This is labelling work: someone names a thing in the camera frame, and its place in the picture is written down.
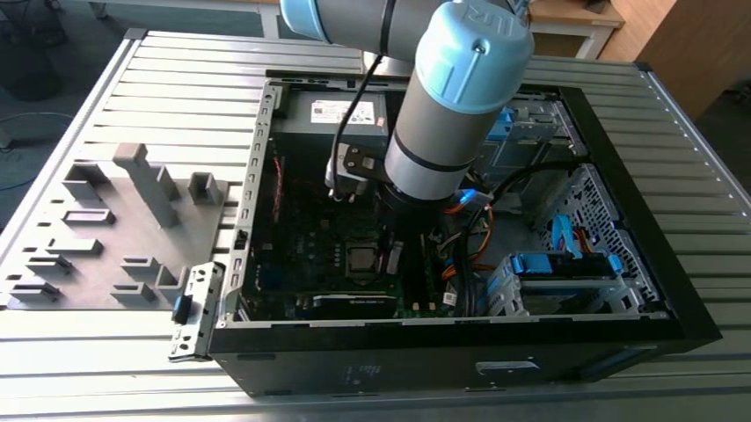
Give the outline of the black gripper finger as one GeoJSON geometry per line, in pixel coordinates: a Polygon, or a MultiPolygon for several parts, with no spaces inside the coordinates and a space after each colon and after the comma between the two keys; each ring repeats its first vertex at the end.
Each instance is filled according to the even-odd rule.
{"type": "Polygon", "coordinates": [[[390,236],[385,247],[385,273],[422,272],[429,265],[426,246],[424,235],[390,236]]]}

